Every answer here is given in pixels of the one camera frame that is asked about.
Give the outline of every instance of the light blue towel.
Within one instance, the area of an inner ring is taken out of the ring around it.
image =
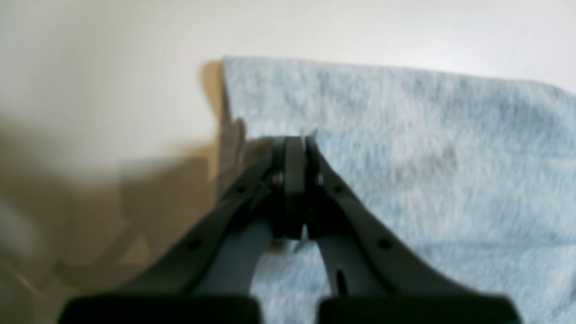
[[[527,324],[576,323],[576,96],[394,67],[230,57],[224,68],[230,117],[247,140],[315,134],[334,170],[426,262],[508,295]],[[224,139],[226,170],[240,142]],[[312,323],[329,294],[316,246],[267,253],[252,293],[268,323]]]

